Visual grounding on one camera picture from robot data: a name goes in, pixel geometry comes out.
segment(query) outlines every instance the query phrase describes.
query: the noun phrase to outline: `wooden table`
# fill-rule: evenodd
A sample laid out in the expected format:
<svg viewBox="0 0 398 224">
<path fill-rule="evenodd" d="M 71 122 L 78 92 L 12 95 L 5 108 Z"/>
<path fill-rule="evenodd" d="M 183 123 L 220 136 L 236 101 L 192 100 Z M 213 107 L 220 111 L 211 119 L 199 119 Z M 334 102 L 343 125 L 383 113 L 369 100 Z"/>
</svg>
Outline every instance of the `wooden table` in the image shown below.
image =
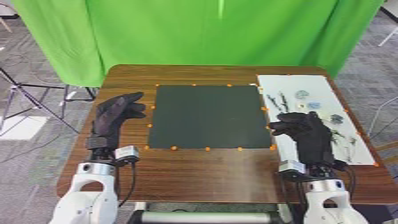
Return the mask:
<svg viewBox="0 0 398 224">
<path fill-rule="evenodd" d="M 89 155 L 83 147 L 90 131 L 96 105 L 113 96 L 142 91 L 145 96 L 147 117 L 128 120 L 120 130 L 120 146 L 135 145 L 140 149 L 136 163 L 136 187 L 131 200 L 158 202 L 231 202 L 231 203 L 280 203 L 277 167 L 277 151 L 238 149 L 204 149 L 170 151 L 145 149 L 147 134 L 152 118 L 156 84 L 160 85 L 247 85 L 257 82 L 256 74 L 314 74 L 327 75 L 316 67 L 248 67 L 248 66 L 170 66 L 170 65 L 117 65 L 112 67 L 99 95 L 96 98 L 83 130 L 78 136 L 64 172 L 58 179 L 57 193 L 64 195 L 69 189 L 76 165 Z M 334 82 L 328 80 L 335 94 L 348 109 Z M 357 130 L 364 133 L 351 111 L 350 117 Z M 353 203 L 391 204 L 398 202 L 398 191 L 380 157 L 375 153 L 369 139 L 364 141 L 371 148 L 378 167 L 355 166 L 357 189 Z M 122 197 L 129 189 L 129 167 L 120 170 Z"/>
</svg>

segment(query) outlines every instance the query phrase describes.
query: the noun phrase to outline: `dark green mat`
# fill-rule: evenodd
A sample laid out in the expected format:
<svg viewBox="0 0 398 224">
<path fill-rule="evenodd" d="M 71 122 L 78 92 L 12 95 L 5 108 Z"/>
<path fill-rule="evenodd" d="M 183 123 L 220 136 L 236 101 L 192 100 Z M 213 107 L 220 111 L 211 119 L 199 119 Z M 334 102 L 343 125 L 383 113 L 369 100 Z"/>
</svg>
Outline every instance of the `dark green mat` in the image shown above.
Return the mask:
<svg viewBox="0 0 398 224">
<path fill-rule="evenodd" d="M 254 86 L 160 86 L 151 148 L 268 148 L 270 133 Z"/>
</svg>

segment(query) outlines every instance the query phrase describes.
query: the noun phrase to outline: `green screen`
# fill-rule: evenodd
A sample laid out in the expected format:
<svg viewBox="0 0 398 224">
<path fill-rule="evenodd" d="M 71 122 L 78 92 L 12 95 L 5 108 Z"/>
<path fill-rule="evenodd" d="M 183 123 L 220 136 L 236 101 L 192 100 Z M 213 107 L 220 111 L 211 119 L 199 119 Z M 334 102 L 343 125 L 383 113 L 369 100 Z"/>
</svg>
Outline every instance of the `green screen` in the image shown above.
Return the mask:
<svg viewBox="0 0 398 224">
<path fill-rule="evenodd" d="M 319 66 L 332 77 L 382 0 L 14 0 L 62 81 L 117 64 Z"/>
</svg>

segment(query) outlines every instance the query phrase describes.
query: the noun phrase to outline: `gray floor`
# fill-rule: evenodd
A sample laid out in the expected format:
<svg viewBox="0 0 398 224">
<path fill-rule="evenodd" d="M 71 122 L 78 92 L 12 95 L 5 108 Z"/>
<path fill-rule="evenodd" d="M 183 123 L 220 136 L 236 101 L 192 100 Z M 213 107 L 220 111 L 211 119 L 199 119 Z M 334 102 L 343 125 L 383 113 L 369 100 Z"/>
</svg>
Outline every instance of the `gray floor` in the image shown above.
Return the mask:
<svg viewBox="0 0 398 224">
<path fill-rule="evenodd" d="M 0 66 L 21 82 L 62 86 L 51 66 L 41 53 L 21 20 L 7 20 L 14 33 L 7 33 L 0 26 Z M 398 96 L 398 35 L 385 46 L 376 47 L 385 35 L 392 31 L 396 23 L 378 13 L 371 22 L 355 51 L 346 60 L 344 69 L 335 83 L 348 100 L 353 113 L 362 126 L 367 129 L 369 120 L 382 102 Z M 0 112 L 5 107 L 9 84 L 0 80 Z M 48 106 L 58 111 L 62 91 L 53 90 L 46 98 Z M 12 110 L 28 106 L 26 101 L 17 98 Z M 74 102 L 67 104 L 65 120 L 80 129 L 90 104 Z M 375 132 L 398 115 L 398 102 L 385 107 L 380 113 L 380 120 Z M 373 138 L 373 144 L 382 145 L 398 141 L 398 122 Z M 71 130 L 49 119 L 42 130 L 28 141 L 5 141 L 0 145 L 0 224 L 46 223 L 57 203 L 55 184 L 62 171 L 76 135 Z M 383 159 L 398 156 L 398 149 L 380 153 Z M 391 175 L 398 175 L 398 166 L 389 166 Z M 183 208 L 188 211 L 213 210 L 213 205 L 156 204 L 154 210 L 174 210 Z M 236 207 L 222 205 L 222 211 Z M 240 206 L 240 211 L 259 211 L 257 205 Z M 119 222 L 128 218 L 131 205 L 120 209 Z"/>
</svg>

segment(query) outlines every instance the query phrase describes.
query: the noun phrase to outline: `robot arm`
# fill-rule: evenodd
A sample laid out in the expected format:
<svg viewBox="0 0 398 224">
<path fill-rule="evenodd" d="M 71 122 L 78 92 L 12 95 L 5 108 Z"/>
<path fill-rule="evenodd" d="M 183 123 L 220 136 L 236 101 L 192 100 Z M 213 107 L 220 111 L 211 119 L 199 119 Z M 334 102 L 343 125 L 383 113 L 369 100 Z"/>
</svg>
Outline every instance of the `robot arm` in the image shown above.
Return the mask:
<svg viewBox="0 0 398 224">
<path fill-rule="evenodd" d="M 344 171 L 348 165 L 334 160 L 332 133 L 321 123 L 318 114 L 288 113 L 277 116 L 279 122 L 270 123 L 273 135 L 286 134 L 296 142 L 296 161 L 284 161 L 279 167 L 282 179 L 305 185 L 307 211 L 305 224 L 367 223 L 350 205 L 350 194 L 334 169 Z M 332 200 L 337 207 L 325 208 Z"/>
<path fill-rule="evenodd" d="M 119 146 L 119 129 L 129 118 L 144 118 L 145 106 L 135 101 L 142 93 L 124 94 L 97 105 L 87 148 L 90 160 L 80 163 L 69 191 L 60 198 L 49 224 L 110 224 L 117 217 L 117 195 L 113 189 L 115 169 L 138 161 L 133 146 Z M 81 191 L 97 182 L 103 191 Z"/>
</svg>

